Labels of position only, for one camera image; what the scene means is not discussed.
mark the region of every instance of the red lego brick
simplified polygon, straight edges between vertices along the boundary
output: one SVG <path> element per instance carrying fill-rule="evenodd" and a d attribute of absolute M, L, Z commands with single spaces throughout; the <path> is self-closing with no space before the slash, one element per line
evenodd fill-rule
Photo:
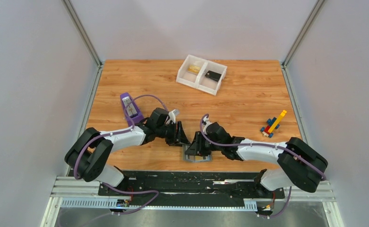
<path fill-rule="evenodd" d="M 265 128 L 265 130 L 264 130 L 264 132 L 265 132 L 265 133 L 267 133 L 268 135 L 269 135 L 268 130 L 270 129 L 270 127 L 271 127 L 271 126 L 267 125 L 267 127 L 266 127 L 266 128 Z"/>

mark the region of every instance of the purple stapler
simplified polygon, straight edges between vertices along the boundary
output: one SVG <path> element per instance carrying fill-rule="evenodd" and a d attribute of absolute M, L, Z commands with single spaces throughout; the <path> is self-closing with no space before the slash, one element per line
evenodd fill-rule
<path fill-rule="evenodd" d="M 120 98 L 123 109 L 129 104 L 129 102 L 133 100 L 133 98 L 127 92 L 121 94 Z M 139 123 L 141 120 L 144 119 L 143 114 L 141 113 L 139 107 L 136 105 L 135 102 L 130 103 L 130 105 L 126 109 L 126 112 L 127 115 L 134 121 L 135 124 Z M 127 121 L 127 124 L 131 126 L 132 123 L 130 122 L 130 119 L 127 118 L 126 116 L 125 119 Z"/>

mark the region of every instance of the wooden table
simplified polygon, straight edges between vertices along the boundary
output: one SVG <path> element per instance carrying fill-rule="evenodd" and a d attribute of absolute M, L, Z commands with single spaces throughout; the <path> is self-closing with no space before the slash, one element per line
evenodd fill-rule
<path fill-rule="evenodd" d="M 257 141 L 280 142 L 300 137 L 289 94 L 278 61 L 215 61 L 228 67 L 216 96 L 176 83 L 177 71 L 183 60 L 113 60 L 106 61 L 90 112 L 87 127 L 111 131 L 127 127 L 119 95 L 124 92 L 134 98 L 143 94 L 159 97 L 169 110 L 178 109 L 189 141 L 199 130 L 200 118 L 210 114 L 232 136 Z M 161 104 L 151 98 L 136 100 L 144 116 L 149 116 Z M 260 128 L 268 118 L 288 113 L 270 139 Z M 124 170 L 169 171 L 240 171 L 259 172 L 277 165 L 260 161 L 232 161 L 219 151 L 212 153 L 212 162 L 183 161 L 182 148 L 169 147 L 156 138 L 143 146 L 125 148 L 109 156 L 108 164 Z"/>

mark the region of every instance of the white wall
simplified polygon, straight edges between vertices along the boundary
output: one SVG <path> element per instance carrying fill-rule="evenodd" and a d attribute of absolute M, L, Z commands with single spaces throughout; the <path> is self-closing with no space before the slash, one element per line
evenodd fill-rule
<path fill-rule="evenodd" d="M 284 60 L 316 0 L 72 2 L 103 60 Z"/>
<path fill-rule="evenodd" d="M 60 0 L 0 0 L 0 227 L 40 225 L 95 73 Z"/>
<path fill-rule="evenodd" d="M 369 226 L 369 1 L 327 1 L 289 69 L 345 226 Z"/>

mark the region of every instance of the gray floor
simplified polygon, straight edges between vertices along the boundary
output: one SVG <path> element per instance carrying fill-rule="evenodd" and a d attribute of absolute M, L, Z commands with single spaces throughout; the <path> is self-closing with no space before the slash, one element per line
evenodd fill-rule
<path fill-rule="evenodd" d="M 283 202 L 276 202 L 276 212 Z M 63 208 L 60 226 L 80 227 L 91 219 L 110 213 L 105 209 Z M 291 202 L 277 218 L 266 220 L 254 212 L 140 210 L 123 216 L 108 215 L 85 225 L 87 227 L 328 227 L 320 202 Z"/>

